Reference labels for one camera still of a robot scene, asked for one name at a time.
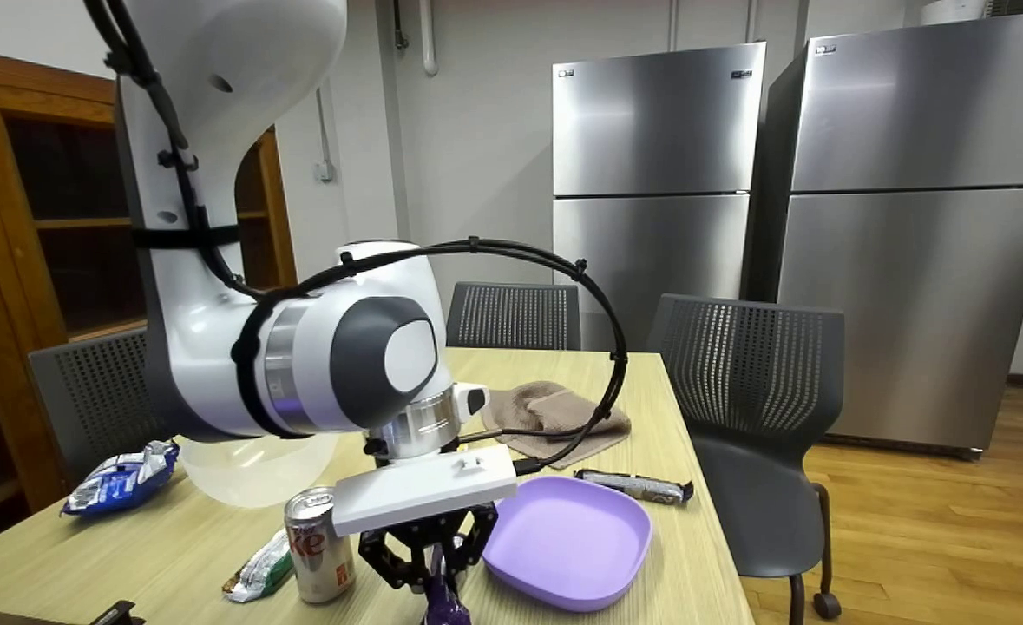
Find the translucent bowl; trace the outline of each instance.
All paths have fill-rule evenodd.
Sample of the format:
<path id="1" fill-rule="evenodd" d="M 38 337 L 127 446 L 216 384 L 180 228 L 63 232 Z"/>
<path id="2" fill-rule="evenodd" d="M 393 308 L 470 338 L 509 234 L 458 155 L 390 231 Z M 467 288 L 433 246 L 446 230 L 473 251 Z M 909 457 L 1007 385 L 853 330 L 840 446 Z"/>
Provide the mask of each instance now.
<path id="1" fill-rule="evenodd" d="M 333 457 L 338 435 L 309 439 L 183 440 L 179 463 L 203 493 L 238 507 L 287 501 L 317 482 Z"/>

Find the can lid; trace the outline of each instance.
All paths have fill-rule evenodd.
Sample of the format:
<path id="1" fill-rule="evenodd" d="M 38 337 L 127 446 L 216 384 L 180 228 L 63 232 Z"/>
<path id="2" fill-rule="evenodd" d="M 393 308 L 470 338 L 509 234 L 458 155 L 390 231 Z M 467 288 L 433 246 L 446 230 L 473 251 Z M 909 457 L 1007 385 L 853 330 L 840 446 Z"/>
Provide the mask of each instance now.
<path id="1" fill-rule="evenodd" d="M 288 521 L 310 521 L 333 509 L 333 488 L 316 486 L 302 491 L 292 497 L 288 505 L 283 507 L 283 515 Z"/>

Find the diet coke can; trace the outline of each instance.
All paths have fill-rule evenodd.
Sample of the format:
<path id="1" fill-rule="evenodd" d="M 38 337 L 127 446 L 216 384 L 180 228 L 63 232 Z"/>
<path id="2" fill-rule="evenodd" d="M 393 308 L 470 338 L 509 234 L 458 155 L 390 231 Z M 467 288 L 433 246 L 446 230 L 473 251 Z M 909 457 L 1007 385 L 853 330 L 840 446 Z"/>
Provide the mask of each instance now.
<path id="1" fill-rule="evenodd" d="M 308 488 L 283 508 L 296 582 L 306 602 L 328 601 L 353 585 L 349 536 L 335 533 L 332 511 L 333 488 L 328 486 Z"/>

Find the wooden table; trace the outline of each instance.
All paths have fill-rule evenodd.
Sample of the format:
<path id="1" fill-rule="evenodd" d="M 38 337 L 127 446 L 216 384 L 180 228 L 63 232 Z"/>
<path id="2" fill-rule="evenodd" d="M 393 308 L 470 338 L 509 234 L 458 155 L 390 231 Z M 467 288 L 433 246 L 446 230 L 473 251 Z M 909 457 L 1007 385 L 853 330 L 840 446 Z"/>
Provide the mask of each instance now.
<path id="1" fill-rule="evenodd" d="M 605 353 L 450 349 L 448 361 L 461 382 L 513 388 L 547 380 L 589 399 L 602 396 L 611 371 Z M 480 565 L 469 571 L 462 593 L 476 624 L 753 622 L 658 355 L 631 355 L 618 405 L 633 422 L 630 438 L 583 465 L 692 479 L 693 501 L 685 507 L 644 503 L 654 542 L 631 589 L 611 608 L 563 613 L 507 588 Z M 473 419 L 466 432 L 480 427 Z M 347 434 L 322 483 L 372 466 L 362 455 L 360 435 Z M 328 605 L 305 605 L 292 581 L 250 605 L 226 601 L 222 582 L 281 527 L 281 506 L 227 507 L 195 490 L 181 471 L 170 487 L 130 514 L 88 521 L 59 519 L 56 511 L 48 507 L 0 535 L 1 612 L 86 624 L 115 600 L 129 599 L 137 602 L 134 614 L 154 625 L 415 625 L 425 610 L 424 597 L 391 589 L 359 557 L 355 586 Z"/>

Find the wooden floor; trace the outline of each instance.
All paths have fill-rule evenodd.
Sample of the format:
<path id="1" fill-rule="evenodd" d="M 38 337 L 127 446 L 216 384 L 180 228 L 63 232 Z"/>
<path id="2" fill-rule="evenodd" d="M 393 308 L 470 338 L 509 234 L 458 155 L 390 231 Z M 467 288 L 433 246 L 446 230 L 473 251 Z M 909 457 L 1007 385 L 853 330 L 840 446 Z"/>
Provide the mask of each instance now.
<path id="1" fill-rule="evenodd" d="M 804 470 L 832 493 L 837 622 L 1023 622 L 1023 388 L 980 462 L 825 445 Z M 805 621 L 824 622 L 819 567 L 804 582 Z M 744 586 L 758 625 L 788 622 L 789 582 Z"/>

